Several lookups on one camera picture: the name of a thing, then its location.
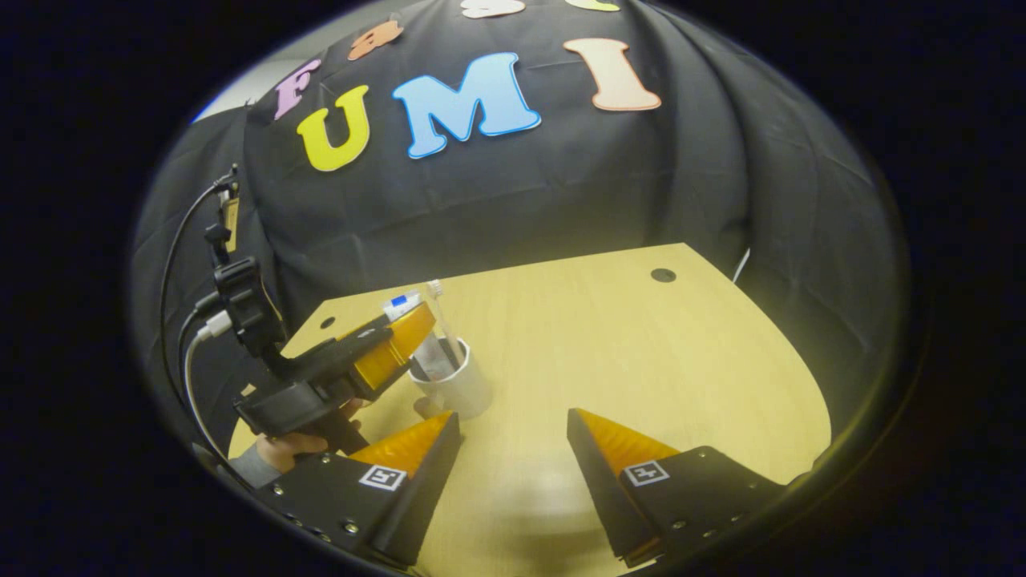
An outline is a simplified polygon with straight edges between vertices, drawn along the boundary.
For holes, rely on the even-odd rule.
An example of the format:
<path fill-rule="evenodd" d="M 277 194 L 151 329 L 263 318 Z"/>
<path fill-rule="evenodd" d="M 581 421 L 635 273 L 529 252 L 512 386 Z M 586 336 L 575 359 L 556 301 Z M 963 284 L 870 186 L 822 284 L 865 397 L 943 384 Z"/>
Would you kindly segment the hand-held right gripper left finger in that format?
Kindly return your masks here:
<path fill-rule="evenodd" d="M 315 454 L 256 500 L 331 547 L 395 570 L 418 561 L 462 443 L 446 410 L 349 456 Z"/>

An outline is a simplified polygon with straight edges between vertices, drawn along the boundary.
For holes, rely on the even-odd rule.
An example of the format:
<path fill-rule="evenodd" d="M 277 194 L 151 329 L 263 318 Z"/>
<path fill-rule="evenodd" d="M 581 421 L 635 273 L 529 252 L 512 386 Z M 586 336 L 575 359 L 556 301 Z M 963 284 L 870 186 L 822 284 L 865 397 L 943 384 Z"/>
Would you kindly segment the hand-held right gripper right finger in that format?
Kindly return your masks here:
<path fill-rule="evenodd" d="M 703 554 L 786 490 L 711 446 L 677 450 L 581 408 L 568 410 L 567 439 L 627 567 Z"/>

